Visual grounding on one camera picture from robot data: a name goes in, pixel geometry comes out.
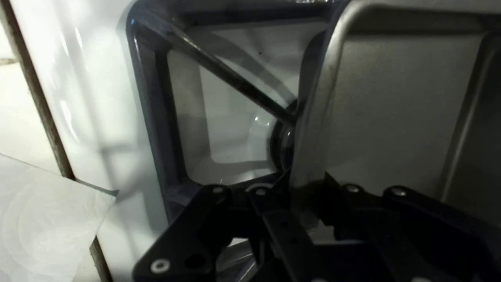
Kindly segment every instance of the white surface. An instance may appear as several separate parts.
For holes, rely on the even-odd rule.
[[[0,179],[0,281],[72,281],[114,198],[3,155]]]
[[[99,242],[129,281],[166,228],[125,38],[132,2],[11,4],[77,179],[121,192]]]
[[[14,58],[0,25],[0,61]],[[47,135],[17,63],[0,63],[0,154],[58,173]]]

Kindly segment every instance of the black bracket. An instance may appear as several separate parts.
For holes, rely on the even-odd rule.
[[[136,281],[218,281],[232,239],[252,246],[249,281],[501,281],[501,232],[404,187],[382,198],[326,177],[316,217],[334,226],[315,245],[288,210],[287,177],[273,188],[204,187],[135,268]]]

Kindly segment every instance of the metal rod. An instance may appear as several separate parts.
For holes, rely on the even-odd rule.
[[[193,57],[197,63],[201,63],[210,72],[213,72],[221,80],[224,80],[226,83],[229,83],[230,87],[238,90],[243,96],[246,96],[255,105],[266,110],[269,115],[273,115],[279,121],[282,121],[288,126],[296,124],[296,116],[293,116],[288,110],[280,107],[277,102],[274,102],[271,98],[268,98],[263,91],[260,91],[257,87],[254,87],[244,77],[237,74],[232,68],[224,65],[215,55],[205,52],[202,47],[199,47],[185,32],[182,32],[176,25],[171,25],[171,27],[176,33],[172,44],[176,44],[177,51]]]

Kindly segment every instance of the black plastic part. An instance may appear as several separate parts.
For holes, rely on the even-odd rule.
[[[327,176],[316,215],[343,237],[315,246],[284,206],[288,201],[280,185],[202,188],[141,259],[135,279],[218,281],[215,262],[224,262],[221,253],[238,237],[249,240],[249,264],[255,264],[246,281],[501,281],[501,232],[409,188],[388,188],[378,198]],[[171,268],[154,273],[158,259],[169,260]]]

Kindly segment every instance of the glass panel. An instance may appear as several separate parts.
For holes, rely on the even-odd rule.
[[[273,101],[298,98],[304,52],[323,22],[197,29],[190,36]],[[199,184],[238,184],[274,173],[276,118],[191,58],[171,52],[169,76],[188,176]]]

